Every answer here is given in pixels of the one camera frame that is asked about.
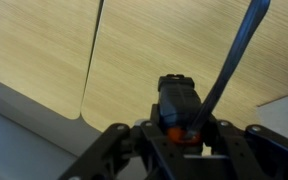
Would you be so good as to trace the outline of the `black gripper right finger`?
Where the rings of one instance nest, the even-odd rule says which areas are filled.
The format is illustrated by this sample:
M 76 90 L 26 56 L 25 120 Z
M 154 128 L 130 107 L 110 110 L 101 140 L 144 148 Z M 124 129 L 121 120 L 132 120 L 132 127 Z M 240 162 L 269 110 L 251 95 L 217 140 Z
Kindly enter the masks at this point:
M 235 147 L 233 139 L 238 135 L 232 123 L 211 116 L 201 130 L 202 140 L 211 148 L 212 155 L 231 155 Z

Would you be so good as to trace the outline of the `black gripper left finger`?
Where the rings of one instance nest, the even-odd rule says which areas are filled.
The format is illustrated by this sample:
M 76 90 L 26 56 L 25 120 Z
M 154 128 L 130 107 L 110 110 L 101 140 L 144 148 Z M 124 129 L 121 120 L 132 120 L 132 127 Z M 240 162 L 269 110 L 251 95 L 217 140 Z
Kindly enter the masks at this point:
M 137 120 L 135 127 L 140 129 L 141 148 L 147 155 L 154 157 L 171 155 L 170 141 L 160 127 L 160 113 L 157 104 L 152 105 L 150 118 Z

